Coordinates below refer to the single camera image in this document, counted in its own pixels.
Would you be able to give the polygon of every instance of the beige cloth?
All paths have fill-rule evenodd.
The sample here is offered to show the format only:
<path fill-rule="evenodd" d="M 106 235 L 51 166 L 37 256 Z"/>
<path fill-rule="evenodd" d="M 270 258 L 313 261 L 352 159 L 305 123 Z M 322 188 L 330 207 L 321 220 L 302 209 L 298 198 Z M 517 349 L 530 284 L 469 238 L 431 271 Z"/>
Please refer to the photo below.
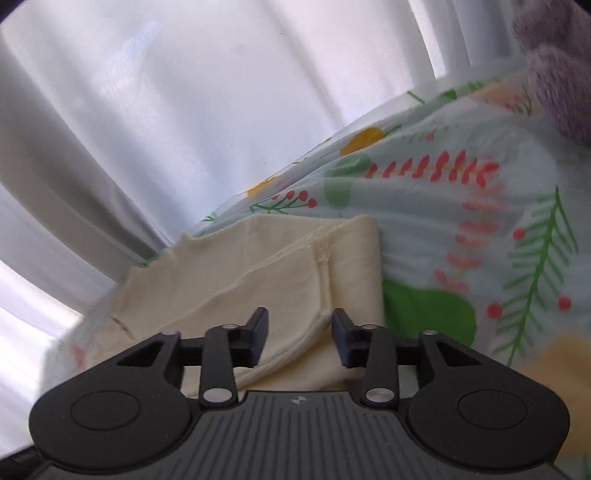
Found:
<path fill-rule="evenodd" d="M 132 268 L 95 334 L 90 365 L 161 330 L 203 336 L 269 310 L 259 365 L 235 369 L 239 388 L 316 390 L 356 376 L 340 365 L 327 327 L 342 307 L 357 324 L 384 324 L 379 237 L 369 216 L 325 220 L 252 215 L 202 238 L 184 236 L 147 268 Z M 199 370 L 183 392 L 196 395 Z"/>
<path fill-rule="evenodd" d="M 569 409 L 569 436 L 559 458 L 590 452 L 591 338 L 579 333 L 559 337 L 526 365 L 523 374 L 556 392 Z"/>

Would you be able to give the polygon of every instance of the white curtain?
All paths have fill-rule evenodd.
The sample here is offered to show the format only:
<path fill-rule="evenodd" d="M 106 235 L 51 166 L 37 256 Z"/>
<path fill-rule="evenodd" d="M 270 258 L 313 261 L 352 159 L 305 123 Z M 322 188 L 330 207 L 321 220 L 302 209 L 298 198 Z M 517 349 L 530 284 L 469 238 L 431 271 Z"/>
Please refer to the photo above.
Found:
<path fill-rule="evenodd" d="M 0 26 L 0 455 L 43 351 L 231 195 L 515 51 L 509 0 L 27 0 Z"/>

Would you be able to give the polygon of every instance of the stuffed animal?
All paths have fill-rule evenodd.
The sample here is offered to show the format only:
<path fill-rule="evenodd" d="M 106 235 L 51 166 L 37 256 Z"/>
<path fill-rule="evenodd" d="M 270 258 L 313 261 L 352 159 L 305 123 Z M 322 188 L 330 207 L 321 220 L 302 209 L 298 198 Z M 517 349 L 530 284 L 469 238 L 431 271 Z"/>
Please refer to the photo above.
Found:
<path fill-rule="evenodd" d="M 513 31 L 538 103 L 565 136 L 591 144 L 591 14 L 577 1 L 515 0 Z"/>

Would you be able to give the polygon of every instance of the purple plush toy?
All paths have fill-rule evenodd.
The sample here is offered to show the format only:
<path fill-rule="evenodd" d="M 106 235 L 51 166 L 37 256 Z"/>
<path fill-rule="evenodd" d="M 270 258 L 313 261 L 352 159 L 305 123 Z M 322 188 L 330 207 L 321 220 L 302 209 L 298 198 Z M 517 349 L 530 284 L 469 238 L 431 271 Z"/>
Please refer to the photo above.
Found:
<path fill-rule="evenodd" d="M 515 3 L 535 97 L 560 132 L 591 144 L 591 14 L 574 0 Z"/>

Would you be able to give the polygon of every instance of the metal rivet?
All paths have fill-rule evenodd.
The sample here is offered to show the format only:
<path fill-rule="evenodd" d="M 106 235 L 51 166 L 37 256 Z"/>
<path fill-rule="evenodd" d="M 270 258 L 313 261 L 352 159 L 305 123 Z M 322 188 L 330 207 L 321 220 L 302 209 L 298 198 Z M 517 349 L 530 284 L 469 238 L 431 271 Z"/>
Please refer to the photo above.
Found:
<path fill-rule="evenodd" d="M 211 403 L 224 403 L 232 398 L 232 392 L 227 388 L 210 388 L 205 391 L 203 398 Z"/>
<path fill-rule="evenodd" d="M 374 403 L 386 403 L 394 397 L 394 392 L 389 388 L 372 388 L 365 393 L 365 398 Z"/>

